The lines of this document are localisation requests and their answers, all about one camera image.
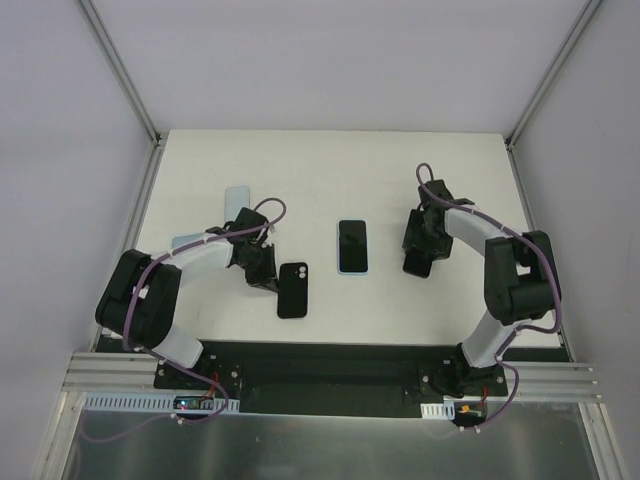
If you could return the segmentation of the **black two-hole phone case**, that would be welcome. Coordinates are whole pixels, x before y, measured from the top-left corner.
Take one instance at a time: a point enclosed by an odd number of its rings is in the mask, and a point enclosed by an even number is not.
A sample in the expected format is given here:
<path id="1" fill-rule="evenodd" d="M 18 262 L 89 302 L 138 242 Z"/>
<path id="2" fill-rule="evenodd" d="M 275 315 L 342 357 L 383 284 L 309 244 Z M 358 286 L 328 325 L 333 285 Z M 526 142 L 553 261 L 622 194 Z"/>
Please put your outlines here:
<path id="1" fill-rule="evenodd" d="M 283 263 L 279 269 L 276 313 L 281 319 L 302 319 L 308 313 L 309 267 L 305 262 Z"/>

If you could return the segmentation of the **light blue two-hole phone case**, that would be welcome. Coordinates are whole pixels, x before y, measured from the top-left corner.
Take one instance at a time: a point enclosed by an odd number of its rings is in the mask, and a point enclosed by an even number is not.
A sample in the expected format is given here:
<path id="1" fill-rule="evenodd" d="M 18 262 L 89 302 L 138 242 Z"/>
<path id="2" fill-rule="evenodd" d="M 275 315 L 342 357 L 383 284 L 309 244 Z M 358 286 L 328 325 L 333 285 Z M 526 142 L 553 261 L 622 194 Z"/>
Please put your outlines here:
<path id="1" fill-rule="evenodd" d="M 171 248 L 177 249 L 189 243 L 193 243 L 197 240 L 201 240 L 202 237 L 203 237 L 202 233 L 195 233 L 195 234 L 188 234 L 188 235 L 174 237 L 171 240 Z"/>

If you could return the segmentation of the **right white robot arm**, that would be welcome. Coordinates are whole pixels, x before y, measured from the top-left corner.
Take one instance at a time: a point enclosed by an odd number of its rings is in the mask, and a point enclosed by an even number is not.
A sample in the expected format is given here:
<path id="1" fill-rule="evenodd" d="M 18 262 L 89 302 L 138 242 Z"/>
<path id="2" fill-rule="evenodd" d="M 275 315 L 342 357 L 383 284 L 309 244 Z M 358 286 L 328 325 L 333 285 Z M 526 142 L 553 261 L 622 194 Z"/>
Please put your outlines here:
<path id="1" fill-rule="evenodd" d="M 505 351 L 533 321 L 561 308 L 561 290 L 549 236 L 517 233 L 456 199 L 444 181 L 419 187 L 420 204 L 410 212 L 402 249 L 404 272 L 426 278 L 435 262 L 450 257 L 461 241 L 484 259 L 486 311 L 469 337 L 429 375 L 437 392 L 461 398 L 495 375 Z"/>

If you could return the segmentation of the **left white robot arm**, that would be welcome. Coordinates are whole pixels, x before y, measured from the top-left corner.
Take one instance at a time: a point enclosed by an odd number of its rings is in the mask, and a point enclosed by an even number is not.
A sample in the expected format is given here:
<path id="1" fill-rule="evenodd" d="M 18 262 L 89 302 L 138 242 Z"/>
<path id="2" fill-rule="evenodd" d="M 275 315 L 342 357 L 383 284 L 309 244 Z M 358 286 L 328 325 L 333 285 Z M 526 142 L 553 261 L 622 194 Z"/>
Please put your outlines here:
<path id="1" fill-rule="evenodd" d="M 204 275 L 237 266 L 248 286 L 278 290 L 275 249 L 267 243 L 273 222 L 243 207 L 236 219 L 212 227 L 191 242 L 153 256 L 125 251 L 97 304 L 96 323 L 172 365 L 188 388 L 204 387 L 213 376 L 213 353 L 174 323 L 182 287 Z"/>

